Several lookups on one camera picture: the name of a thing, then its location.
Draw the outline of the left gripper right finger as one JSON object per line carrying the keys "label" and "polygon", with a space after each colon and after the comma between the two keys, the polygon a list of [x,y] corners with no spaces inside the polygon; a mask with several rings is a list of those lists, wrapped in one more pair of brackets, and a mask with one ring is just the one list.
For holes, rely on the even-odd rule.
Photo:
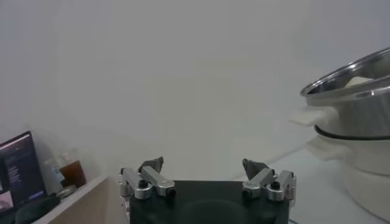
{"label": "left gripper right finger", "polygon": [[243,182],[243,193],[250,199],[265,196],[268,200],[281,202],[296,199],[296,176],[292,171],[276,173],[265,163],[243,159],[247,181]]}

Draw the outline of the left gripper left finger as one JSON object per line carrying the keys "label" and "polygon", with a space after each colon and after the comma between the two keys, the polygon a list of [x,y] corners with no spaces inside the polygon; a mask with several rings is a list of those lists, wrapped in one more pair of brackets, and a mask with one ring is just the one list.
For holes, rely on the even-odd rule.
{"label": "left gripper left finger", "polygon": [[161,156],[144,161],[137,169],[121,168],[118,181],[119,195],[125,200],[129,200],[130,197],[148,200],[153,193],[165,198],[175,197],[175,182],[160,174],[163,163],[164,159]]}

